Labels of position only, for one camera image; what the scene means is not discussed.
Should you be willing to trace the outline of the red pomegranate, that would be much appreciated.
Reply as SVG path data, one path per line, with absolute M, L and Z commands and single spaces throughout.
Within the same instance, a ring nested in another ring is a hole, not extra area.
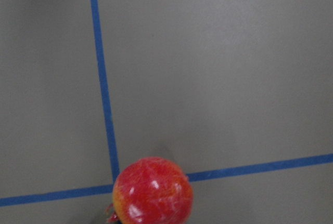
M 189 178 L 177 164 L 146 157 L 116 178 L 106 223 L 186 223 L 193 201 Z

